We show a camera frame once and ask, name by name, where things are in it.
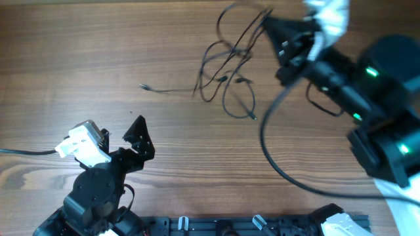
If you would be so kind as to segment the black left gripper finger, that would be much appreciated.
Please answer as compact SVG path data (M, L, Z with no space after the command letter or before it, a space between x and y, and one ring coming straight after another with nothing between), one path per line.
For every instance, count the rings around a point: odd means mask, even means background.
M103 139L101 139L101 142L100 142L100 149L105 154L109 154L109 143L110 143L109 136L110 136L110 133L105 128L103 128L100 132L103 135Z
M144 161L152 160L155 155L155 149L148 134L146 120L143 116L139 115L134 123L130 126L124 134L123 139L131 144L140 158Z

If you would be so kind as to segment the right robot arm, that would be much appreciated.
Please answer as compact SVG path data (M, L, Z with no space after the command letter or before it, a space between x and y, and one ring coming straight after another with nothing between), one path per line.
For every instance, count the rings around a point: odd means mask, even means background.
M386 35L353 62L327 44L317 20L268 17L262 26L290 92L301 79L356 123L350 149L390 208L401 235L419 234L419 41Z

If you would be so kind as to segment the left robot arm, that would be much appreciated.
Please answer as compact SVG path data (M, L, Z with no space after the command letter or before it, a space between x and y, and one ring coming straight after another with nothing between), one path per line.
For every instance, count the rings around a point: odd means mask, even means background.
M109 150L109 135L92 120L74 126L55 150L61 157L73 155L83 168L63 205L35 231L43 235L148 235L149 229L130 206L120 206L121 196L133 187L127 174L142 170L155 149L146 120L138 116L123 136L130 148Z

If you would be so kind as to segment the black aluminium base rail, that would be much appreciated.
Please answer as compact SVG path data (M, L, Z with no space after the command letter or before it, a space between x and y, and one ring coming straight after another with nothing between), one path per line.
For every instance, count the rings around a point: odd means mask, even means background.
M347 214L335 204L309 214L288 214L231 218L191 218L181 216L141 217L135 221L134 236L372 236L367 215Z

